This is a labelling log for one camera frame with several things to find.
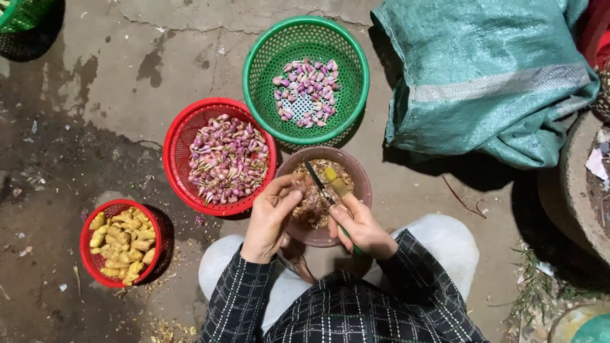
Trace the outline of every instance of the teal tarp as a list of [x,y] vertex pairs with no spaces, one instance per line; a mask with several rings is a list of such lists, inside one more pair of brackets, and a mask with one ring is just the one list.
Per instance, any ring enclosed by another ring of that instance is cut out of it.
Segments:
[[371,13],[403,61],[386,142],[433,155],[476,150],[518,168],[553,167],[569,114],[597,75],[572,30],[583,0],[386,0]]

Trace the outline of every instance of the green plastic basket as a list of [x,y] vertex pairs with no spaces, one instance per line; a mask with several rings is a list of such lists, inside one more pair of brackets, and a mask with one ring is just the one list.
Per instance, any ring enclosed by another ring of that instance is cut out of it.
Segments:
[[22,32],[36,27],[54,0],[11,0],[0,16],[0,33]]
[[[334,59],[339,65],[337,83],[343,87],[334,93],[337,112],[322,128],[299,128],[295,123],[310,110],[309,96],[298,97],[293,104],[284,102],[284,108],[295,113],[290,121],[281,120],[273,97],[279,88],[271,79],[287,77],[288,73],[282,71],[284,65],[306,56],[313,62]],[[363,112],[369,86],[368,62],[356,38],[341,25],[319,16],[294,16],[276,23],[256,40],[243,66],[242,84],[256,121],[287,146],[333,145]]]

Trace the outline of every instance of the shallot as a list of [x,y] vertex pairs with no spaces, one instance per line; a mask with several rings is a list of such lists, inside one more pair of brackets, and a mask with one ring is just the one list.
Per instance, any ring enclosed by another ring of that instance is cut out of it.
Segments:
[[206,206],[232,204],[251,195],[267,174],[269,147],[264,137],[251,123],[228,114],[210,119],[190,151],[188,181]]
[[312,62],[309,57],[303,60],[294,60],[286,63],[282,69],[287,76],[276,76],[272,82],[283,90],[275,90],[273,96],[276,100],[278,115],[283,121],[291,121],[295,115],[290,106],[302,98],[309,102],[309,107],[303,113],[302,118],[296,117],[296,125],[299,128],[312,128],[314,124],[324,127],[328,118],[336,113],[333,106],[336,103],[334,93],[341,89],[339,79],[339,65],[334,60],[324,62]]

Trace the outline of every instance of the sleeve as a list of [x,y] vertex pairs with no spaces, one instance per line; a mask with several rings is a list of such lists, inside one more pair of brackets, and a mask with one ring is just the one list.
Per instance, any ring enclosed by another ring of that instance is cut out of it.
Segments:
[[245,261],[240,247],[218,279],[207,307],[200,343],[254,342],[264,313],[265,294],[276,260]]
[[408,230],[398,238],[394,256],[377,263],[396,297],[448,342],[487,342],[445,269]]

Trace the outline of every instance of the knife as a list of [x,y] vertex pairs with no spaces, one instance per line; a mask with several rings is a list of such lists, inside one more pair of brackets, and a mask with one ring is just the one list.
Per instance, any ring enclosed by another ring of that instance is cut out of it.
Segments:
[[[320,181],[320,178],[318,178],[318,176],[315,174],[315,170],[311,166],[311,164],[309,164],[309,162],[307,160],[305,160],[304,162],[305,162],[305,168],[307,168],[309,175],[311,175],[311,178],[314,179],[315,185],[318,186],[318,189],[320,190],[320,193],[322,194],[322,196],[325,197],[324,190],[326,187],[324,187],[324,184],[322,183],[322,181]],[[325,198],[331,205],[335,204],[335,201],[331,197],[325,197]],[[347,230],[344,229],[341,225],[339,225],[339,223],[337,223],[337,225],[339,226],[339,228],[341,228],[341,230],[343,230],[343,233],[347,236],[347,238],[350,238],[350,234],[347,233]],[[358,246],[356,246],[356,244],[354,244],[354,252],[358,255],[363,254],[362,250],[360,250],[360,248],[358,248]]]

